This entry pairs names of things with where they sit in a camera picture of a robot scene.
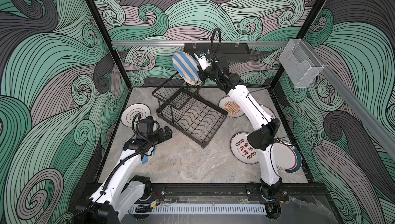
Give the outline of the blue striped plate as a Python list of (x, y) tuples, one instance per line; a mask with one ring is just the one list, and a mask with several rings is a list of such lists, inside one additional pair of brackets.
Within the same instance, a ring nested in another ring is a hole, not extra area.
[[(137, 135), (134, 137), (130, 138), (128, 140), (128, 148), (135, 150), (135, 151), (140, 151), (145, 148), (147, 145), (147, 141), (144, 139), (137, 138)], [(144, 165), (148, 163), (149, 160), (151, 160), (156, 152), (156, 146), (152, 146), (149, 150), (147, 150), (145, 153), (141, 154), (141, 165)]]
[(199, 68), (197, 61), (186, 52), (176, 52), (172, 57), (174, 68), (185, 79), (190, 81), (198, 81)]

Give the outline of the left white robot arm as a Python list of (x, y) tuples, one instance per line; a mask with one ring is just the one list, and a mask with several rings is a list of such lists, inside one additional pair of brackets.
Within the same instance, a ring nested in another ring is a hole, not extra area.
[(119, 158), (106, 180), (74, 210), (72, 224), (119, 224), (127, 215), (144, 215), (155, 210), (162, 199), (152, 191), (151, 180), (133, 172), (149, 151), (172, 138), (169, 127), (139, 125), (125, 142)]

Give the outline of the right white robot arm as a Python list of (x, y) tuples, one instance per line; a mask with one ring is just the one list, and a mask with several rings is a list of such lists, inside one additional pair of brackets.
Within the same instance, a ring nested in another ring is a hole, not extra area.
[(231, 97), (250, 121), (253, 132), (247, 136), (249, 144), (256, 150), (261, 169), (261, 186), (266, 198), (274, 198), (282, 187), (273, 152), (275, 136), (280, 127), (278, 118), (273, 119), (253, 98), (248, 87), (235, 73), (225, 73), (217, 58), (196, 57), (198, 73), (214, 81), (217, 86)]

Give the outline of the black dish rack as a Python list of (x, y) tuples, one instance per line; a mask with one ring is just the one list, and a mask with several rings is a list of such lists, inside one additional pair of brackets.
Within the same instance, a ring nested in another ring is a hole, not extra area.
[(205, 100), (199, 91), (203, 83), (187, 83), (179, 73), (156, 87), (152, 95), (158, 101), (156, 113), (182, 134), (206, 148), (225, 119), (227, 111)]

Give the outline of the left sunburst pattern plate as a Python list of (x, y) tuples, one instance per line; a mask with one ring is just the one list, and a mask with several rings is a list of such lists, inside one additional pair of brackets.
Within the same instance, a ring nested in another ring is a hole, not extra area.
[(244, 115), (241, 107), (230, 96), (223, 97), (219, 101), (218, 106), (224, 109), (228, 113), (228, 116), (231, 118), (239, 118)]

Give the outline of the right sunburst pattern plate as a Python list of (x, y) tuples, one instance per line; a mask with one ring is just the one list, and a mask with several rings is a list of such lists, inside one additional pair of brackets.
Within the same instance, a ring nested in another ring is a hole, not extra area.
[(265, 116), (265, 118), (267, 120), (270, 121), (270, 120), (273, 120), (273, 119), (276, 118), (276, 115), (274, 114), (274, 112), (270, 108), (268, 108), (268, 107), (266, 107), (264, 105), (261, 105), (261, 104), (260, 104), (260, 107), (264, 111), (264, 116)]

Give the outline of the white plate red characters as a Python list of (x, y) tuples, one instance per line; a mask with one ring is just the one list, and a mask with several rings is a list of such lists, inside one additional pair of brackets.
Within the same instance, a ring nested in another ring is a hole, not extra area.
[(233, 135), (230, 141), (230, 150), (236, 159), (245, 164), (257, 164), (259, 162), (256, 150), (247, 140), (247, 132), (239, 132)]

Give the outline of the white plate teal red rim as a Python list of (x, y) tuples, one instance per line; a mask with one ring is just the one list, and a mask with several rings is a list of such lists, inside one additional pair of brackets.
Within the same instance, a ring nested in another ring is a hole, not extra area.
[(273, 145), (274, 159), (276, 167), (283, 173), (293, 174), (302, 167), (302, 157), (299, 150), (281, 142)]

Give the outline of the black hanging wall tray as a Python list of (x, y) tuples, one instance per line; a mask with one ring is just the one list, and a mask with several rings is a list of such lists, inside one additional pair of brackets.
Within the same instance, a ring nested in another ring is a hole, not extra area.
[(193, 55), (195, 52), (204, 51), (206, 54), (209, 53), (211, 56), (213, 53), (224, 55), (227, 60), (231, 63), (245, 63), (250, 60), (251, 51), (247, 44), (239, 44), (238, 46), (232, 44), (221, 44), (217, 52), (217, 43), (214, 43), (214, 48), (211, 48), (211, 44), (185, 44), (184, 51)]

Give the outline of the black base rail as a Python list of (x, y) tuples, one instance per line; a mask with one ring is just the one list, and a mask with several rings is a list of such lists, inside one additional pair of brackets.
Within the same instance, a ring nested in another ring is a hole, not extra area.
[[(280, 198), (312, 198), (329, 196), (329, 191), (322, 183), (285, 183)], [(150, 195), (137, 200), (146, 203), (149, 200), (174, 202), (181, 197), (235, 197), (248, 201), (272, 201), (265, 198), (263, 187), (259, 183), (152, 183)]]

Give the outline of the clear plastic wall bin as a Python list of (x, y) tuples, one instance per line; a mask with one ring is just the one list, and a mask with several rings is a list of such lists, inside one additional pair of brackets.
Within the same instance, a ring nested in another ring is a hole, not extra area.
[(307, 88), (324, 69), (313, 47), (303, 39), (291, 39), (279, 57), (295, 88)]

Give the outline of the aluminium rail back wall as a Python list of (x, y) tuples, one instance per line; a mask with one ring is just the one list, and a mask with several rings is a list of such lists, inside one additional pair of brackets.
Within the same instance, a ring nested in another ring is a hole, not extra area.
[[(210, 41), (158, 41), (158, 40), (127, 40), (127, 41), (111, 41), (113, 47), (181, 47), (185, 44), (210, 44)], [(222, 41), (222, 44), (248, 44), (251, 47), (285, 47), (288, 41)]]

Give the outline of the black corner frame post left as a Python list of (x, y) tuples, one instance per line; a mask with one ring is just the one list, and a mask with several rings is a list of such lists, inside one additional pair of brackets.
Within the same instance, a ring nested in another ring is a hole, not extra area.
[(130, 80), (127, 76), (127, 73), (123, 67), (123, 64), (122, 64), (122, 61), (120, 59), (118, 52), (112, 46), (112, 40), (111, 40), (110, 35), (105, 27), (105, 24), (99, 14), (99, 11), (96, 7), (94, 0), (85, 0), (85, 3), (87, 5), (91, 15), (93, 16), (93, 19), (94, 19), (96, 25), (98, 26), (98, 30), (100, 31), (100, 34), (102, 35), (102, 37), (104, 39), (104, 42), (105, 42), (105, 44), (106, 44), (114, 62), (115, 62), (115, 65), (117, 66), (117, 68), (121, 74), (122, 79), (124, 80), (124, 82), (127, 86), (128, 91), (131, 92), (133, 89), (131, 82), (130, 82)]

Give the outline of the black corner frame post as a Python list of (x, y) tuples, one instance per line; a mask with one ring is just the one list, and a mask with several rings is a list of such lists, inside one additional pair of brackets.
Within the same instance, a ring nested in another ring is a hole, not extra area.
[[(303, 39), (305, 41), (305, 37), (308, 33), (308, 30), (316, 21), (326, 1), (327, 0), (315, 0), (313, 2), (312, 10), (310, 11), (306, 21), (303, 23), (301, 29), (299, 30), (296, 39)], [(283, 66), (281, 65), (271, 82), (270, 90), (274, 90), (276, 88), (283, 74), (287, 74), (287, 73), (285, 72)]]
[(111, 40), (110, 35), (105, 27), (105, 24), (99, 14), (99, 11), (96, 7), (94, 0), (85, 0), (85, 3), (87, 5), (91, 15), (93, 16), (93, 19), (94, 19), (96, 25), (98, 26), (98, 30), (100, 31), (100, 34), (102, 35), (102, 37), (104, 39), (104, 42), (105, 42), (105, 44), (106, 44), (114, 62), (115, 62), (115, 65), (117, 66), (117, 68), (121, 74), (122, 79), (124, 80), (124, 82), (127, 86), (128, 91), (131, 92), (133, 89), (131, 82), (130, 82), (130, 80), (127, 76), (127, 73), (123, 67), (123, 64), (122, 64), (122, 61), (120, 59), (118, 52), (112, 46), (112, 40)]

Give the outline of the black corner frame post right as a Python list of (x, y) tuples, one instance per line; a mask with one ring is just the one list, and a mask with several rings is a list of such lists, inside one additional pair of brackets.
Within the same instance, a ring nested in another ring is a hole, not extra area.
[[(308, 33), (308, 30), (316, 21), (326, 1), (327, 0), (315, 0), (313, 2), (312, 10), (310, 11), (306, 21), (303, 23), (301, 29), (299, 30), (296, 39), (303, 39), (305, 41), (305, 37)], [(283, 74), (287, 74), (287, 73), (285, 72), (283, 66), (281, 65), (271, 82), (270, 90), (274, 90), (276, 88)]]

